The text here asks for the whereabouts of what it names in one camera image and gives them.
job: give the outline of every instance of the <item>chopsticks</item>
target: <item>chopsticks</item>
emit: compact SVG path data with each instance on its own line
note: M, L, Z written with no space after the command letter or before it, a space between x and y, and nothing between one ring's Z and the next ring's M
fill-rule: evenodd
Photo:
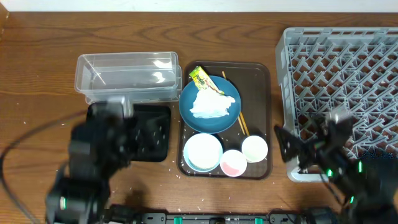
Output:
M244 121L244 118L243 118L242 111L240 112L240 114L238 116L238 121L239 121L239 125L241 126L243 134L245 134L245 130L246 130L247 135L250 136L248 127L246 126L246 122Z

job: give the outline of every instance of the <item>brown serving tray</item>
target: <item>brown serving tray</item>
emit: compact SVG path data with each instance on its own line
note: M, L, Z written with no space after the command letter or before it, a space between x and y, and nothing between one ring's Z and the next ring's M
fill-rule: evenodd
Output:
M250 164L239 177L228 177L218 166L206 173L195 172L185 164L183 149L186 141L194 134L195 130L190 128L182 120L180 141L178 144L177 167L185 175L191 177L215 177L234 178L247 180L265 179L272 171L272 144L271 144L271 84L268 69L259 63L238 62L206 62L195 61L190 63L183 74L183 85L186 86L192 79L189 73L196 67L201 66L207 74L222 77L225 72L227 79L238 89L242 101L242 113L250 135L258 135L264 138L268 144L268 155L261 162ZM229 149L241 150L243 135L239 122L236 121L232 127L218 134L214 134L223 145L224 151Z

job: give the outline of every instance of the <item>white tissue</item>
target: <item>white tissue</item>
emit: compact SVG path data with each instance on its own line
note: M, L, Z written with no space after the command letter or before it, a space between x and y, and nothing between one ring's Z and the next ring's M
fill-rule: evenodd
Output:
M196 118L219 118L229 115L228 108L231 103L235 103L234 98L221 95L211 88L207 88L198 92L190 111Z

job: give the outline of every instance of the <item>blue plate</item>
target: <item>blue plate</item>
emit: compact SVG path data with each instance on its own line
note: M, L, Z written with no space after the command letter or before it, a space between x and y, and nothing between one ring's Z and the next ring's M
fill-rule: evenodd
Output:
M216 86L224 91L226 96L232 96L235 103L232 103L228 109L229 115L220 118L195 118L190 109L193 108L193 102L197 98L198 88L191 81L182 90L180 97L180 114L182 119L192 129L201 133L215 134L227 130L237 120L241 112L241 97L238 90L229 81L221 77L210 76Z

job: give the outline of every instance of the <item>yellow wrapper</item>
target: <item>yellow wrapper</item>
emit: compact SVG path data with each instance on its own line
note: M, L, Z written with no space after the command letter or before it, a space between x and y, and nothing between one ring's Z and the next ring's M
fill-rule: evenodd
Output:
M224 92L217 88L217 86L201 68L201 66L197 66L189 75L192 77L198 90L206 90L207 88L211 88L217 93L224 95Z

